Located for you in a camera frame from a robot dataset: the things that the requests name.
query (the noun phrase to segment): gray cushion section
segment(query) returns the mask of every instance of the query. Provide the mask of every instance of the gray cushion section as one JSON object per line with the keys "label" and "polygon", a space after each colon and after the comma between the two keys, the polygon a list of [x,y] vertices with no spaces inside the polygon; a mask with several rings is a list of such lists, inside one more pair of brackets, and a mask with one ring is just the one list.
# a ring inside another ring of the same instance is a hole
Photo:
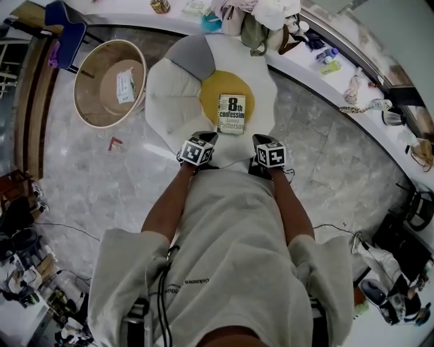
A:
{"label": "gray cushion section", "polygon": [[211,49],[203,35],[184,37],[171,46],[164,57],[200,81],[206,80],[216,70]]}

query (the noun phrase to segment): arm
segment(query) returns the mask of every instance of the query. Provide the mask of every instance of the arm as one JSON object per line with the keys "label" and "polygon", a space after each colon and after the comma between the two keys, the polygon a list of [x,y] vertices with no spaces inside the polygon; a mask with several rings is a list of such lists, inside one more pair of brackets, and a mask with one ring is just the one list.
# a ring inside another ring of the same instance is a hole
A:
{"label": "arm", "polygon": [[142,226],[142,232],[153,231],[167,237],[172,242],[189,188],[191,176],[196,167],[183,163],[178,174],[149,211]]}
{"label": "arm", "polygon": [[285,229],[286,244],[298,235],[309,235],[315,238],[313,227],[306,211],[297,199],[284,172],[280,169],[270,169],[274,181],[275,199]]}

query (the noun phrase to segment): blue chair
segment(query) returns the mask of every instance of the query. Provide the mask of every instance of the blue chair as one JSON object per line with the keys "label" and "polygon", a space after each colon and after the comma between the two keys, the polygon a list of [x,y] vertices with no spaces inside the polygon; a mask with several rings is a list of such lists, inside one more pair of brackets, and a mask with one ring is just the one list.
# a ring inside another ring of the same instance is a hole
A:
{"label": "blue chair", "polygon": [[81,43],[89,43],[84,40],[85,36],[99,43],[104,43],[103,40],[88,33],[87,22],[83,16],[61,0],[54,1],[45,6],[44,23],[46,26],[63,26],[62,34],[58,38],[60,43],[57,52],[58,68],[63,68],[72,73],[77,73],[79,70],[76,66],[73,66],[73,62]]}

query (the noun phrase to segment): small box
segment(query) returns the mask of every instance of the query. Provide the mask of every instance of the small box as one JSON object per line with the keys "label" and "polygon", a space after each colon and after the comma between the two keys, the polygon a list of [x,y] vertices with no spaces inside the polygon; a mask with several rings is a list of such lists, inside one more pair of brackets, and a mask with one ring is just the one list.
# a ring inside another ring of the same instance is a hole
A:
{"label": "small box", "polygon": [[218,101],[217,131],[241,135],[244,132],[245,96],[222,94]]}
{"label": "small box", "polygon": [[280,142],[260,144],[256,147],[258,163],[265,167],[279,167],[286,165],[286,147]]}
{"label": "small box", "polygon": [[210,161],[214,145],[199,138],[192,137],[186,140],[180,151],[180,159],[199,166]]}

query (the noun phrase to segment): marble floor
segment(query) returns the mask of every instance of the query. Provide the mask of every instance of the marble floor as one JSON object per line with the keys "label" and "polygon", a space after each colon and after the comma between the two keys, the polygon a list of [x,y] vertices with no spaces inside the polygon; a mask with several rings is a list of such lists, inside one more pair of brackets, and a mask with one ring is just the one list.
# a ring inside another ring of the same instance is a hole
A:
{"label": "marble floor", "polygon": [[[134,42],[149,66],[179,39],[130,28],[94,28],[94,34]],[[91,49],[82,45],[75,64]],[[288,147],[296,171],[292,186],[313,225],[334,224],[372,234],[387,209],[402,202],[395,182],[405,180],[403,174],[337,110],[293,81],[271,75],[279,89],[272,135]],[[60,71],[50,104],[41,180],[50,210],[38,222],[74,226],[97,239],[107,228],[138,232],[178,164],[156,150],[165,144],[147,125],[143,112],[109,129],[86,125],[73,106],[74,78]],[[123,144],[108,151],[112,136]],[[38,228],[59,267],[92,275],[97,240],[63,226]],[[315,233],[319,242],[340,234],[327,227]]]}

